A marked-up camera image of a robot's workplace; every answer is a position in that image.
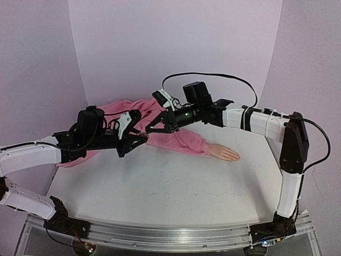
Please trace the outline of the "nail polish bottle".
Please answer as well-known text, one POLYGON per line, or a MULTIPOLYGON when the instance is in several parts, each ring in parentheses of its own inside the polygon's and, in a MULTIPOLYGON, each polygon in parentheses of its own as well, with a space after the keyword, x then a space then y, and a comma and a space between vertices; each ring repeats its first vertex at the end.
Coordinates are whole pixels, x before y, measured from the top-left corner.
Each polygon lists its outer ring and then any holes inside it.
POLYGON ((140 137, 143 137, 143 138, 148 138, 148 135, 147 135, 146 133, 143 133, 143 132, 141 132, 141 133, 139 134, 139 136, 140 136, 140 137))

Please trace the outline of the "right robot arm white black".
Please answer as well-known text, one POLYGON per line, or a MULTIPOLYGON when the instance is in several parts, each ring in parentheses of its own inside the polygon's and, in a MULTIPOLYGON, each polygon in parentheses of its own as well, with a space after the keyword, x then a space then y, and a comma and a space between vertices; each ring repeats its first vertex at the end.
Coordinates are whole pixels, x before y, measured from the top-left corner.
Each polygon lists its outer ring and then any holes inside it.
POLYGON ((309 149, 302 115, 294 112, 286 117, 275 110, 239 106, 231 100, 213 101, 204 82, 185 85, 183 91, 188 104, 179 109, 165 89, 152 94, 164 111, 146 126, 146 133, 174 133, 201 121, 204 124, 256 133, 281 143, 279 165, 282 184, 278 207, 271 222, 250 226, 249 234, 252 245, 261 244, 263 247, 271 241, 294 235, 294 216, 298 210, 304 164, 309 149))

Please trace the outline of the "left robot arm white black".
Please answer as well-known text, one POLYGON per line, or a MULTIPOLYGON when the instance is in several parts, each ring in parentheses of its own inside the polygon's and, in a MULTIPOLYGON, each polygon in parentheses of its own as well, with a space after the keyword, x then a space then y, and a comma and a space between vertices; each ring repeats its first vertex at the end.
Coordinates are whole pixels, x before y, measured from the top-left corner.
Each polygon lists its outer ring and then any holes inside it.
POLYGON ((116 149, 124 157, 146 143, 147 138, 134 127, 142 117, 139 110, 122 112, 112 122, 106 117, 102 109, 89 106, 78 113, 77 122, 67 131, 1 148, 1 205, 50 220, 61 233, 70 231, 72 222, 60 199, 20 188, 7 176, 30 167, 70 163, 91 150, 116 149))

